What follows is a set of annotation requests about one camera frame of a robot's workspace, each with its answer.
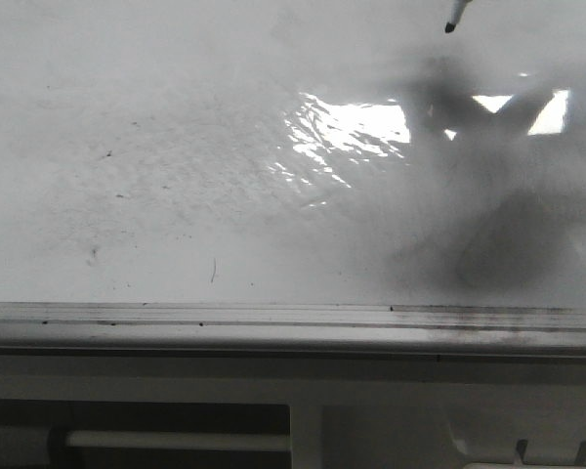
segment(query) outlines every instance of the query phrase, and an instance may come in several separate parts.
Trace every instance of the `white surface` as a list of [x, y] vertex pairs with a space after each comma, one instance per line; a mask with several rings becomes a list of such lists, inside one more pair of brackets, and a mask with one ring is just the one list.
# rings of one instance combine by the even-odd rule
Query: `white surface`
[[0, 1], [0, 301], [586, 308], [586, 1], [449, 8]]

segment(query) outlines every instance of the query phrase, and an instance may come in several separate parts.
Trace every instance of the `marker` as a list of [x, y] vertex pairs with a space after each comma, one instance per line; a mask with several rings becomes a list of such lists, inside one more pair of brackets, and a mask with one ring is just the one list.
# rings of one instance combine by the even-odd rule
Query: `marker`
[[467, 4], [471, 2], [471, 0], [454, 0], [453, 2], [453, 10], [451, 11], [451, 18], [447, 22], [445, 26], [445, 32], [453, 32], [456, 28], [460, 19], [462, 18], [462, 14], [465, 13], [465, 9], [467, 8]]

